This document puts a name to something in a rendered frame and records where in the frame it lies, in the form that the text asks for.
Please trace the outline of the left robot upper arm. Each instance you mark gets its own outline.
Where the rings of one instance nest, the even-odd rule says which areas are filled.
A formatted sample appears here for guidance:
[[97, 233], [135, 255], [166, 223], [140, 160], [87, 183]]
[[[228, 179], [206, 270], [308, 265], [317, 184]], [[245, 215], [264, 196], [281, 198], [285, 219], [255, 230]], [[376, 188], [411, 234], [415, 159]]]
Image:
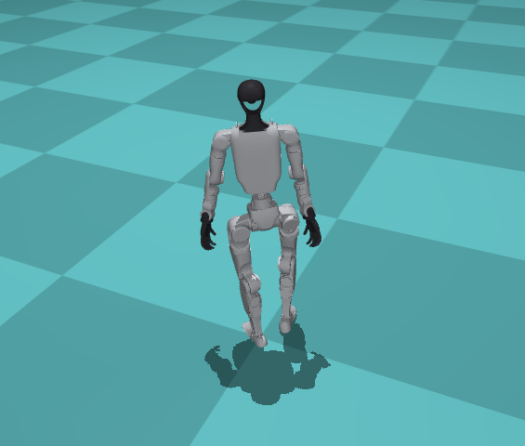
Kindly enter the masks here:
[[210, 185], [219, 185], [224, 182], [224, 171], [222, 169], [225, 163], [226, 150], [230, 146], [231, 130], [222, 129], [214, 134], [209, 160]]

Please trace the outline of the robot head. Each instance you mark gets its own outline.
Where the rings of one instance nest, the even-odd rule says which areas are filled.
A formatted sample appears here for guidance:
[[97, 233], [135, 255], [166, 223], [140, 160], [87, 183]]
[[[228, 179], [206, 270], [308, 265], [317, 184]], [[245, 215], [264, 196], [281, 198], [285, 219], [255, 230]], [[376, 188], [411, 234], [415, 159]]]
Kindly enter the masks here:
[[[263, 108], [265, 101], [265, 88], [257, 80], [246, 80], [243, 81], [237, 92], [238, 100], [240, 101], [243, 110], [246, 113], [246, 122], [240, 127], [240, 130], [245, 132], [258, 132], [266, 131], [264, 129], [268, 128], [269, 125], [262, 122], [260, 117], [260, 112]], [[262, 100], [261, 100], [262, 99]], [[244, 102], [255, 103], [256, 101], [261, 100], [261, 104], [256, 110], [249, 110], [243, 104]]]

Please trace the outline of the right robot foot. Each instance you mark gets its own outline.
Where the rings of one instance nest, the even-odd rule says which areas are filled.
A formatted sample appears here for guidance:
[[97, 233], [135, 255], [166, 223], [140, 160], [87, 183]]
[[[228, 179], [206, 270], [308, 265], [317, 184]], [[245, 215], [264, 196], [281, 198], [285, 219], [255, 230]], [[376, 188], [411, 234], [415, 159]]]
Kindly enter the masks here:
[[295, 306], [292, 306], [291, 305], [291, 308], [290, 308], [290, 318], [289, 320], [287, 320], [287, 316], [285, 315], [284, 316], [284, 319], [282, 319], [282, 316], [281, 316], [281, 319], [280, 319], [280, 332], [281, 333], [288, 333], [291, 331], [291, 328], [292, 328], [292, 323], [295, 319], [295, 316], [296, 316], [296, 308]]

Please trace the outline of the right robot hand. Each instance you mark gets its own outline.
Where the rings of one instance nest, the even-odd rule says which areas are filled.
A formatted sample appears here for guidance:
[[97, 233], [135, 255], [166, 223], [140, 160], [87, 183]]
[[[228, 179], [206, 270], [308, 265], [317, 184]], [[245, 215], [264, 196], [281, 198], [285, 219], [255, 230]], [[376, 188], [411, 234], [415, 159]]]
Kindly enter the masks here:
[[319, 225], [315, 219], [316, 214], [314, 213], [314, 210], [312, 207], [309, 207], [307, 209], [307, 214], [308, 216], [302, 216], [304, 219], [306, 219], [306, 223], [307, 223], [307, 226], [303, 234], [306, 235], [309, 230], [310, 237], [309, 237], [307, 244], [311, 243], [312, 241], [312, 244], [309, 247], [318, 246], [320, 242], [322, 241], [322, 236], [320, 233]]

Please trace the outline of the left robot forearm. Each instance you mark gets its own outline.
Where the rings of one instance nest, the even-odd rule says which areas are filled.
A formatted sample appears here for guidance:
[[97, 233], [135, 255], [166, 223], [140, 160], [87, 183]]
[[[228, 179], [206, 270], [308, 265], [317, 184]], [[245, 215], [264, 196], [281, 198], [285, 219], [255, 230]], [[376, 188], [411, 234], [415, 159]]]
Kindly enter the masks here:
[[206, 212], [209, 215], [209, 220], [215, 216], [215, 208], [217, 206], [217, 195], [219, 194], [219, 186], [210, 185], [210, 170], [208, 169], [205, 176], [204, 184], [204, 197], [203, 197], [203, 210], [202, 213]]

